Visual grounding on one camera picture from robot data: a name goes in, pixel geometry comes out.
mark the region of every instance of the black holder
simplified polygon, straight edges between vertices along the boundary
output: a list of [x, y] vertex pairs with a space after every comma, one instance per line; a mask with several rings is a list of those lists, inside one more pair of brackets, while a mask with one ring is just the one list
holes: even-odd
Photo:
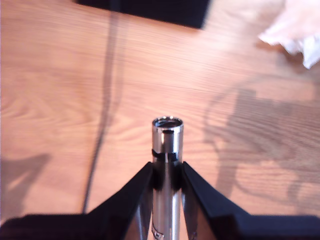
[[[189, 240], [319, 240], [311, 215], [250, 215], [186, 162], [179, 166]], [[120, 191], [88, 214], [26, 215], [6, 221], [0, 239], [146, 240], [153, 206], [154, 165], [148, 162]]]

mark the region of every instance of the silver metal tube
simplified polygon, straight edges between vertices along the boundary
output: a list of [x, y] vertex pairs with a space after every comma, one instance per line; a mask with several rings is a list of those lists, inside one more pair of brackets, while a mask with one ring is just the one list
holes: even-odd
[[177, 169], [182, 162], [184, 123], [172, 116], [152, 122], [152, 233], [156, 240], [179, 240], [181, 191]]

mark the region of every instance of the white paper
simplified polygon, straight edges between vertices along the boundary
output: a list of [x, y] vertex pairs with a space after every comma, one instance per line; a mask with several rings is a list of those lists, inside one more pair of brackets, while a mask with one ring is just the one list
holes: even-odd
[[286, 0], [285, 9], [259, 39], [281, 44], [289, 54], [303, 54], [310, 69], [320, 60], [320, 0]]

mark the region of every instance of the chrome pipe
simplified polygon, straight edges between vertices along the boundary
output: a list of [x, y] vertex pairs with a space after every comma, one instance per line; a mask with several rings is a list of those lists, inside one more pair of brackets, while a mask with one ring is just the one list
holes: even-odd
[[152, 122], [154, 190], [152, 233], [155, 240], [179, 240], [179, 166], [182, 163], [184, 123], [172, 116]]

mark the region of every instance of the table surface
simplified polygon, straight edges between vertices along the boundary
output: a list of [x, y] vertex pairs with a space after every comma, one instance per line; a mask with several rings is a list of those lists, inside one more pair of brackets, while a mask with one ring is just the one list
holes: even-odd
[[[88, 210], [152, 160], [151, 122], [184, 120], [183, 160], [252, 214], [320, 215], [320, 65], [260, 42], [278, 0], [214, 0], [197, 30], [72, 0], [1, 3], [1, 220]], [[181, 239], [186, 239], [181, 221]]]

